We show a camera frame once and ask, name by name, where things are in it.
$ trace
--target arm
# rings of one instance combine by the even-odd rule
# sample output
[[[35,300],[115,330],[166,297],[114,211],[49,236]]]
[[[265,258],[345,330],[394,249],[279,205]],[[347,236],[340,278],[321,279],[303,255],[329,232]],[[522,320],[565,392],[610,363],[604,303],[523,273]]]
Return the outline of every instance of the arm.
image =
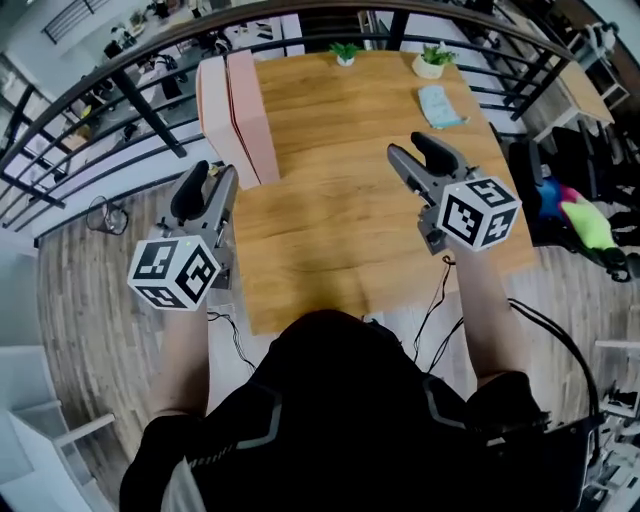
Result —
[[[160,371],[151,384],[154,418],[204,416],[209,398],[209,335],[206,301],[198,311],[165,313]]]
[[[528,342],[488,253],[475,253],[453,241],[449,245],[455,254],[464,329],[478,387],[505,372],[525,372]]]

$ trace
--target metal railing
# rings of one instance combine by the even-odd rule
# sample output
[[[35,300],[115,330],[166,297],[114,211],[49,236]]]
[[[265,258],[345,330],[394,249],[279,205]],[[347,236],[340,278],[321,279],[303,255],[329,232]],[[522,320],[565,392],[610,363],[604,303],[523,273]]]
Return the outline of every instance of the metal railing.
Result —
[[[94,14],[109,0],[74,0],[42,29],[53,44],[58,44],[82,20]]]
[[[572,55],[566,50],[566,48],[552,43],[548,40],[534,37],[530,34],[519,31],[514,26],[499,21],[494,17],[479,14],[477,12],[455,6],[450,4],[442,4],[437,2],[429,2],[424,0],[327,0],[318,2],[318,0],[297,0],[291,2],[290,0],[269,0],[265,2],[259,2],[255,4],[249,4],[242,7],[236,7],[219,11],[209,16],[194,19],[193,21],[175,26],[154,39],[142,45],[139,48],[134,48],[127,53],[121,54],[102,67],[96,69],[89,76],[76,83],[68,91],[66,91],[60,98],[58,98],[40,117],[35,119],[22,135],[20,140],[8,148],[4,156],[0,158],[0,178],[6,176],[5,170],[7,166],[20,154],[24,154],[24,148],[26,144],[39,132],[43,131],[47,124],[50,123],[58,114],[63,112],[69,107],[71,103],[76,101],[79,97],[84,95],[87,91],[96,87],[97,84],[103,83],[105,80],[112,80],[121,92],[120,95],[116,95],[114,99],[101,107],[92,111],[87,117],[73,123],[69,126],[60,136],[50,141],[38,154],[34,155],[30,163],[12,180],[20,182],[21,192],[10,201],[7,206],[0,209],[0,222],[4,227],[11,227],[15,230],[21,230],[34,219],[40,215],[45,214],[49,209],[55,207],[64,207],[65,201],[76,194],[83,188],[95,183],[107,176],[112,175],[120,169],[126,168],[136,162],[140,162],[146,158],[150,158],[158,153],[165,151],[172,151],[175,155],[182,158],[186,155],[184,146],[201,140],[204,136],[197,135],[189,137],[184,140],[177,140],[173,135],[172,130],[183,126],[185,124],[194,122],[197,120],[197,115],[194,115],[187,119],[182,119],[172,124],[165,124],[160,116],[159,112],[166,109],[175,107],[187,101],[192,101],[195,97],[195,87],[190,93],[183,93],[177,98],[165,101],[159,105],[152,107],[147,102],[142,91],[150,87],[159,85],[162,80],[167,77],[176,77],[178,75],[184,75],[185,73],[194,72],[198,66],[198,62],[190,64],[185,67],[181,67],[167,74],[162,75],[159,78],[151,80],[142,86],[136,86],[132,79],[127,74],[126,70],[130,66],[149,58],[150,56],[157,55],[162,50],[174,46],[178,43],[185,42],[187,40],[198,40],[203,34],[209,34],[224,29],[225,27],[236,26],[240,23],[248,21],[268,19],[274,16],[281,16],[292,13],[299,13],[302,11],[313,11],[314,9],[334,9],[336,13],[339,13],[341,9],[354,8],[361,10],[379,10],[379,11],[391,11],[393,13],[393,20],[388,31],[374,32],[367,34],[339,34],[329,33],[321,35],[303,36],[294,39],[283,39],[277,41],[268,41],[261,44],[256,44],[248,48],[242,48],[242,50],[250,49],[253,52],[273,50],[278,48],[287,48],[289,46],[303,45],[311,41],[377,41],[386,44],[386,50],[399,51],[403,41],[415,41],[420,43],[433,43],[438,44],[442,41],[441,38],[429,37],[429,36],[417,36],[406,33],[407,22],[411,13],[424,14],[428,16],[434,16],[438,18],[448,19],[455,22],[458,26],[472,27],[486,31],[494,31],[503,34],[510,39],[519,40],[527,43],[537,49],[538,58],[535,60],[529,60],[518,54],[509,54],[504,51],[485,47],[480,44],[470,43],[468,41],[458,40],[445,40],[444,42],[454,48],[460,48],[465,50],[471,50],[478,52],[488,58],[500,58],[504,61],[517,63],[523,70],[505,73],[497,69],[490,69],[469,65],[458,65],[458,68],[466,73],[488,75],[500,80],[502,88],[488,88],[472,86],[471,89],[480,92],[495,95],[502,99],[502,101],[491,104],[481,104],[483,109],[495,109],[503,110],[511,113],[512,119],[518,119],[522,114],[540,97],[544,90],[557,78],[558,74],[564,69],[567,63],[572,59]],[[555,57],[556,64],[553,66],[549,64],[551,57]],[[42,161],[42,158],[51,151],[56,144],[59,144],[69,135],[75,133],[79,128],[84,125],[90,124],[101,115],[107,112],[109,109],[116,107],[121,102],[128,101],[129,104],[135,110],[128,118],[115,123],[114,125],[99,131],[90,140],[86,141],[80,147],[74,149],[70,153],[66,154],[63,158],[57,162],[53,161],[51,168],[48,171],[42,173],[42,175],[33,181],[29,185],[29,190],[24,190],[24,183],[22,179],[29,171],[29,169],[36,165],[38,161]],[[42,187],[43,180],[45,180],[52,173],[56,172],[56,169],[60,169],[62,165],[68,164],[74,157],[80,153],[86,151],[88,148],[93,147],[97,142],[104,138],[122,130],[128,124],[133,122],[144,120],[152,128],[152,131],[140,135],[132,140],[129,140],[113,149],[106,151],[105,153],[96,156],[91,161],[88,161],[75,169],[68,176],[64,177],[61,181],[58,181],[54,185],[46,188],[46,192],[39,192],[34,187]],[[159,136],[164,142],[164,146],[156,148],[150,152],[138,154],[134,158],[119,163],[117,166],[108,169],[96,176],[93,176],[88,181],[82,181],[77,184],[76,187],[71,188],[73,180],[78,176],[83,175],[88,169],[93,167],[99,162],[106,160],[107,158],[130,148],[144,140],[153,136]],[[60,194],[60,187],[65,186],[67,190],[63,194]],[[2,200],[6,198],[6,195],[11,187],[7,187],[2,193],[0,193],[0,204]],[[26,194],[30,194],[32,199],[28,204],[24,205],[17,212],[13,210],[17,209],[18,203],[24,198]],[[41,204],[42,201],[47,201],[46,207],[39,209],[36,212],[31,211],[35,205]]]

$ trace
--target gray stripe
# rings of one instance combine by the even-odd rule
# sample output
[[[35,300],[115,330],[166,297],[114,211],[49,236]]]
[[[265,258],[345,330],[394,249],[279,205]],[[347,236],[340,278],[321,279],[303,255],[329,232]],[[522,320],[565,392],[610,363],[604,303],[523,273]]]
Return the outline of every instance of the gray stripe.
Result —
[[[280,427],[280,413],[282,411],[282,396],[280,393],[273,391],[264,386],[260,386],[259,384],[253,384],[261,388],[263,391],[266,391],[270,395],[273,396],[274,404],[273,409],[271,411],[271,423],[269,424],[269,432],[264,437],[259,437],[257,439],[249,439],[246,441],[238,441],[236,445],[237,450],[247,450],[249,448],[257,448],[258,446],[262,446],[272,442],[276,435],[278,434],[278,428]]]
[[[425,395],[427,395],[427,403],[429,404],[429,414],[431,414],[431,417],[438,423],[442,423],[443,425],[447,425],[448,427],[467,430],[467,427],[464,423],[440,416],[438,407],[436,406],[436,401],[433,398],[433,393],[431,392],[431,385],[429,383],[429,381],[431,380],[433,380],[433,377],[431,375],[427,375],[427,377],[422,382],[422,388],[424,389]]]

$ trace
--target colorful plush toy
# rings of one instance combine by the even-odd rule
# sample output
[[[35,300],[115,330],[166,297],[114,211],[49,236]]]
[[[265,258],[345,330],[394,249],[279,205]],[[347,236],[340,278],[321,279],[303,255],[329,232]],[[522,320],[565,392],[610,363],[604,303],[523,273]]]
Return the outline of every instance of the colorful plush toy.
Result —
[[[540,218],[561,219],[573,228],[588,249],[617,247],[607,218],[577,190],[550,177],[545,178],[542,186],[538,186],[538,193],[542,198]]]

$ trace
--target pink box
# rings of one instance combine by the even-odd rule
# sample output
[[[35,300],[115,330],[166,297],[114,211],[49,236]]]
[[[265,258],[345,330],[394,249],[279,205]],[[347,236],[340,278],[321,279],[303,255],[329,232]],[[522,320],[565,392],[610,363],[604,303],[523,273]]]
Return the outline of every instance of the pink box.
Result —
[[[248,189],[260,185],[260,180],[234,126],[230,96],[224,57],[200,62],[196,99],[202,133],[224,163],[236,168],[240,187]]]
[[[227,57],[232,113],[238,134],[261,184],[280,180],[267,113],[253,55],[249,50]]]

